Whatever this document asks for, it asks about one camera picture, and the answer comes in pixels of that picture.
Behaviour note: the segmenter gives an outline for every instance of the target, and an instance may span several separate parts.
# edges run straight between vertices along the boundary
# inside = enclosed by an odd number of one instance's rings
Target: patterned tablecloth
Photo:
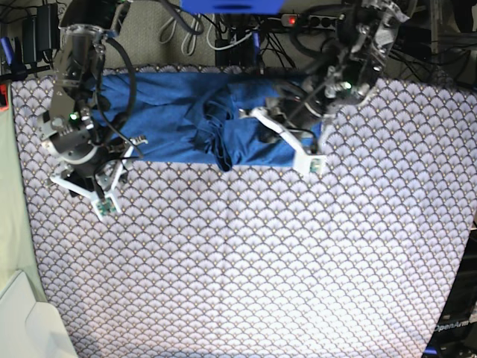
[[[13,84],[38,268],[79,357],[420,357],[477,208],[477,99],[378,87],[339,113],[321,178],[139,162],[101,223],[45,187],[51,79]]]

